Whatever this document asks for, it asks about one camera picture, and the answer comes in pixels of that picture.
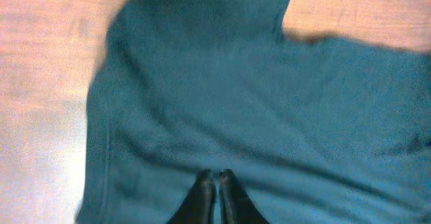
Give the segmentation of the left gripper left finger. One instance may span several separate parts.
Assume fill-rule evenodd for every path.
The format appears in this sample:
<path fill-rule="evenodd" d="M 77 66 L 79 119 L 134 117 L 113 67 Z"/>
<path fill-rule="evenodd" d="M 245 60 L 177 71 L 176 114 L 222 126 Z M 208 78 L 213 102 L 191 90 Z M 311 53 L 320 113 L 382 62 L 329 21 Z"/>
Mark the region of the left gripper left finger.
<path fill-rule="evenodd" d="M 216 183 L 210 170 L 197 174 L 177 212 L 166 224 L 212 224 L 216 199 Z"/>

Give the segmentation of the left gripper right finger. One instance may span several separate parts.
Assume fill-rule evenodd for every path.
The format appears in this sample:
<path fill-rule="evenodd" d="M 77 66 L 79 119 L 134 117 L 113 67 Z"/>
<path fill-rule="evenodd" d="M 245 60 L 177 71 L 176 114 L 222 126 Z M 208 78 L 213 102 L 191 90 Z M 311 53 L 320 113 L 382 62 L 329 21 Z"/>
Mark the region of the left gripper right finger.
<path fill-rule="evenodd" d="M 232 170 L 219 173 L 220 208 L 223 224 L 269 224 L 257 210 Z"/>

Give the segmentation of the dark teal t-shirt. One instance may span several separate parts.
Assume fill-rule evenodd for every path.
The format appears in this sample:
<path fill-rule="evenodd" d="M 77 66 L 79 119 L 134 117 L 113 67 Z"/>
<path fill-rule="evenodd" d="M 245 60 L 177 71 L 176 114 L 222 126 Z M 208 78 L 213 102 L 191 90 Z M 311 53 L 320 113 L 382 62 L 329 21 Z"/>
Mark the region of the dark teal t-shirt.
<path fill-rule="evenodd" d="M 232 170 L 270 223 L 430 222 L 430 56 L 289 38 L 289 0 L 128 0 L 89 88 L 78 223 L 166 223 Z"/>

